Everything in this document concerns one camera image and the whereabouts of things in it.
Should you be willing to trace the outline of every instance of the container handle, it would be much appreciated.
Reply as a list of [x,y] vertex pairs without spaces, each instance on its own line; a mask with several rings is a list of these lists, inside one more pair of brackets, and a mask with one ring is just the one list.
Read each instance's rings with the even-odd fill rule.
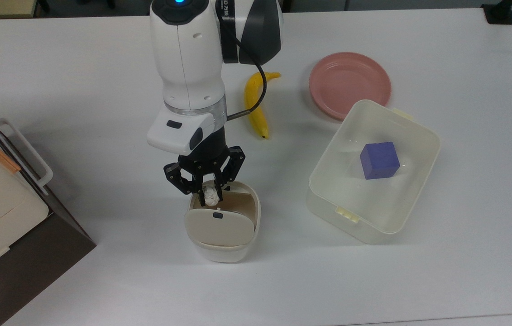
[[356,215],[355,213],[352,213],[351,211],[347,211],[346,209],[338,206],[336,207],[336,212],[340,215],[346,217],[347,219],[353,221],[354,223],[358,223],[361,217],[359,215]]
[[392,111],[398,115],[400,115],[401,117],[407,119],[407,120],[411,120],[413,121],[413,116],[411,114],[408,114],[407,112],[405,111],[401,111],[399,109],[397,109],[396,107],[392,108]]
[[39,187],[45,186],[45,184],[47,184],[53,178],[53,170],[51,170],[51,168],[47,165],[47,163],[44,161],[44,159],[42,157],[40,157],[40,155],[37,153],[37,151],[34,150],[32,145],[29,143],[28,140],[26,140],[26,138],[22,135],[22,133],[18,130],[18,128],[13,126],[9,122],[9,120],[6,120],[5,118],[0,118],[0,127],[2,127],[3,125],[9,126],[12,129],[12,131],[14,131],[14,134],[16,135],[16,137],[28,148],[30,153],[37,159],[38,163],[40,163],[40,165],[43,166],[43,168],[45,170],[45,175],[42,178],[35,180],[35,181],[36,181],[37,186],[39,186]]

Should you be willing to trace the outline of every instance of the black cable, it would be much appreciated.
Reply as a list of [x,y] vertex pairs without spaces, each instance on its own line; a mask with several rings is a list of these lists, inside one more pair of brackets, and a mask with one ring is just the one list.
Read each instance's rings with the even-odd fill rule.
[[258,60],[256,60],[256,57],[252,54],[252,52],[250,50],[248,50],[240,41],[239,39],[237,39],[235,37],[235,35],[230,31],[230,29],[227,27],[227,25],[225,25],[223,19],[221,18],[221,9],[220,9],[220,4],[221,4],[221,0],[218,0],[216,2],[216,16],[218,16],[218,20],[220,21],[220,27],[222,27],[224,29],[224,31],[234,40],[235,44],[237,46],[239,46],[239,48],[248,55],[248,57],[250,58],[250,60],[252,60],[252,62],[254,63],[254,65],[256,66],[256,68],[258,68],[258,71],[260,71],[260,75],[262,76],[262,94],[260,95],[260,98],[258,99],[258,101],[256,102],[256,104],[254,104],[254,106],[252,106],[249,110],[244,110],[244,111],[240,111],[238,113],[234,113],[232,115],[229,115],[227,117],[227,120],[233,120],[233,119],[236,119],[236,118],[241,118],[245,115],[248,115],[252,112],[254,112],[254,110],[256,110],[258,108],[258,106],[260,106],[260,104],[262,103],[262,101],[264,100],[264,96],[266,95],[266,90],[268,89],[268,82],[266,82],[266,74],[264,74],[264,70],[262,69],[262,66],[258,63]]

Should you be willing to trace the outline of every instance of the white bowl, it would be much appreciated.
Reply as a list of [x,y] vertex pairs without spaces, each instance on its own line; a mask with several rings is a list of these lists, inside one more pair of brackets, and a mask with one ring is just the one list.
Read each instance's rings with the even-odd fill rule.
[[223,201],[202,207],[198,195],[191,197],[185,215],[189,239],[209,260],[235,263],[242,260],[254,244],[260,229],[260,199],[241,182],[228,182]]

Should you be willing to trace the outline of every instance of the black stand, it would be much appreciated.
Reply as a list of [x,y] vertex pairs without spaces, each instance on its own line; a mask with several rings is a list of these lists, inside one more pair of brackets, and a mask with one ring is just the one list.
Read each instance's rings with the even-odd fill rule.
[[492,25],[512,25],[512,0],[503,0],[496,5],[481,5],[485,19]]

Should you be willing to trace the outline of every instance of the translucent plastic container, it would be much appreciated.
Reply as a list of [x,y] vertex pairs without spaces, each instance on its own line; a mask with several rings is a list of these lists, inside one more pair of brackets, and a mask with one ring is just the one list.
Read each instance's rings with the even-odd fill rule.
[[[392,177],[366,180],[361,151],[383,142],[394,143],[401,166]],[[439,136],[408,115],[359,101],[310,176],[308,209],[364,243],[378,243],[405,225],[439,150]]]

